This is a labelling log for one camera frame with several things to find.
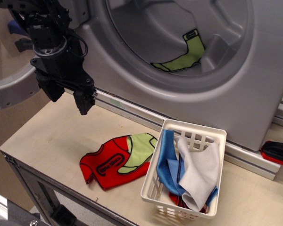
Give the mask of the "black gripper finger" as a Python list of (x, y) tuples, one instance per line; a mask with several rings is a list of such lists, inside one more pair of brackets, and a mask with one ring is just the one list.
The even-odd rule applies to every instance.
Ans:
[(44, 91), (52, 102), (56, 102), (65, 92), (64, 88), (59, 86), (54, 80), (37, 76), (39, 87)]
[(95, 91), (77, 90), (73, 93), (73, 96), (81, 115), (86, 115), (88, 111), (95, 105)]

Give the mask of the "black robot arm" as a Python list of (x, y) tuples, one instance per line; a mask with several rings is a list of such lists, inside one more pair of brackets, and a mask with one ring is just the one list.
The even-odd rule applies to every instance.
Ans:
[(17, 105), (43, 90), (56, 102), (66, 90), (73, 92), (80, 114), (94, 106), (97, 91), (83, 69), (86, 42), (70, 28), (74, 3), (57, 0), (0, 0), (32, 42), (30, 64), (0, 80), (0, 110)]

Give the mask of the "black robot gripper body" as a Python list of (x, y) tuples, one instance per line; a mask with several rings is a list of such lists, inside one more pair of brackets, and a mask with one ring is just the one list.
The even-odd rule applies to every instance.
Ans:
[(37, 57), (31, 60), (36, 77), (54, 80), (64, 89), (95, 91), (93, 79), (84, 71), (84, 57), (88, 53), (86, 42), (77, 35), (32, 38)]

